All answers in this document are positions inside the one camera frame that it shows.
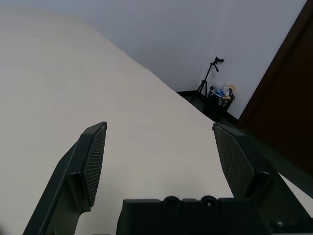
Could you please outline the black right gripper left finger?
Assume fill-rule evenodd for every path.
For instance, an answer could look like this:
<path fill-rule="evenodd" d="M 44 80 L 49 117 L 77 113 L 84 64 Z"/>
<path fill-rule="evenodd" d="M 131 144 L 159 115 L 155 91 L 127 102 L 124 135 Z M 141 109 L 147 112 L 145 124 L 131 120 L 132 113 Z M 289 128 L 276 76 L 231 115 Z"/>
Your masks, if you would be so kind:
<path fill-rule="evenodd" d="M 25 235 L 73 235 L 94 206 L 102 171 L 107 123 L 88 127 L 59 160 L 25 228 Z"/>

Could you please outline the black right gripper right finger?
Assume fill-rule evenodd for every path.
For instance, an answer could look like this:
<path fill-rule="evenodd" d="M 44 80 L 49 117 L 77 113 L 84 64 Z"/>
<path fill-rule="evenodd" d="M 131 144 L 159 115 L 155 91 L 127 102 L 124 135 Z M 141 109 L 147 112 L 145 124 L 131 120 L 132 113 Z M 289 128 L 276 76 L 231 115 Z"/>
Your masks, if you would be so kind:
<path fill-rule="evenodd" d="M 234 197 L 250 199 L 265 220 L 312 220 L 247 135 L 217 123 L 212 130 L 222 170 Z"/>

